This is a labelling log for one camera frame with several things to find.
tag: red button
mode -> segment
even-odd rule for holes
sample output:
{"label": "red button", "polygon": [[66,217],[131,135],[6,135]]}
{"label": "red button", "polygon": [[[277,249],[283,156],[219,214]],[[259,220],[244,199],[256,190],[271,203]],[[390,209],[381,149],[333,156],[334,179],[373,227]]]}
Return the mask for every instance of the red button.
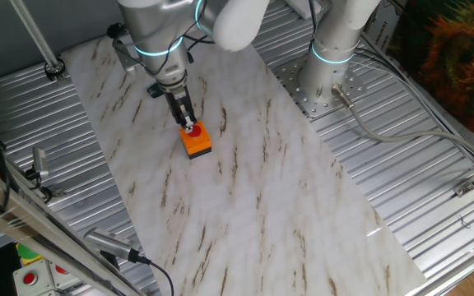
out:
{"label": "red button", "polygon": [[23,284],[26,285],[33,285],[36,283],[36,281],[38,281],[38,277],[34,272],[29,272],[23,277]]}
{"label": "red button", "polygon": [[198,136],[201,135],[201,133],[202,133],[202,129],[201,129],[197,124],[195,124],[195,125],[193,126],[193,130],[188,134],[188,136],[190,136],[190,137],[198,137]]}
{"label": "red button", "polygon": [[62,275],[66,275],[68,272],[66,270],[64,270],[62,267],[60,266],[56,266],[56,271],[61,273]]}

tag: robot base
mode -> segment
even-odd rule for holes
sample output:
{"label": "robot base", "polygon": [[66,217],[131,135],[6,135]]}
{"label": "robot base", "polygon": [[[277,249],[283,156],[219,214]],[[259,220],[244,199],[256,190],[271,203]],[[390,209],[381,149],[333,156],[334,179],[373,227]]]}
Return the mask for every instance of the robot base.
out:
{"label": "robot base", "polygon": [[[334,98],[321,97],[316,99],[315,96],[306,95],[300,90],[297,83],[297,75],[303,68],[308,57],[309,55],[307,54],[302,58],[297,58],[280,65],[273,69],[273,74],[277,76],[277,80],[285,87],[295,104],[301,109],[301,112],[303,112],[307,118],[316,119],[342,107],[343,104]],[[351,100],[360,98],[366,93],[364,84],[350,68],[346,70],[346,86],[343,86],[343,90],[345,90]]]}

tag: metal rod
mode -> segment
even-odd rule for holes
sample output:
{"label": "metal rod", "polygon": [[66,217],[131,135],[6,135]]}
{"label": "metal rod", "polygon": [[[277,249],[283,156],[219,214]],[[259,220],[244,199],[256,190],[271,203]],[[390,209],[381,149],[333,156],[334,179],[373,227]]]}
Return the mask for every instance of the metal rod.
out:
{"label": "metal rod", "polygon": [[36,43],[36,46],[41,52],[41,55],[43,55],[43,58],[45,59],[47,64],[51,68],[59,66],[58,59],[54,55],[52,49],[49,47],[49,44],[47,44],[45,37],[41,34],[40,29],[36,25],[34,19],[30,15],[30,12],[26,8],[23,1],[22,0],[9,0],[9,1],[14,7],[14,10],[16,11],[17,15],[20,17],[21,21],[23,22],[23,25],[29,31],[30,37],[32,37],[32,39],[34,40],[34,43]]}

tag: marble surface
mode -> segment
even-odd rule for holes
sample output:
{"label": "marble surface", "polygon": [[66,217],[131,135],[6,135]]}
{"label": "marble surface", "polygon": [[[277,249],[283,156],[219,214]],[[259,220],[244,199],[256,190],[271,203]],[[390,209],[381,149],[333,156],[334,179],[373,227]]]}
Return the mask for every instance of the marble surface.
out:
{"label": "marble surface", "polygon": [[[193,50],[212,153],[189,160],[164,98],[107,38],[63,54],[146,255],[177,295],[404,295],[425,277],[248,47]],[[168,283],[156,272],[163,295]]]}

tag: orange block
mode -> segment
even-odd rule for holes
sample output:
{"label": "orange block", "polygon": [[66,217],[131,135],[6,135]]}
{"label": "orange block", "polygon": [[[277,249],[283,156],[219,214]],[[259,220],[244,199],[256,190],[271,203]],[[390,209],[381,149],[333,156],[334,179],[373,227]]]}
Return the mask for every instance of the orange block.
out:
{"label": "orange block", "polygon": [[186,133],[183,128],[179,129],[180,138],[184,144],[184,148],[188,152],[189,159],[205,155],[211,152],[211,139],[207,134],[202,121],[198,121],[190,133]]}

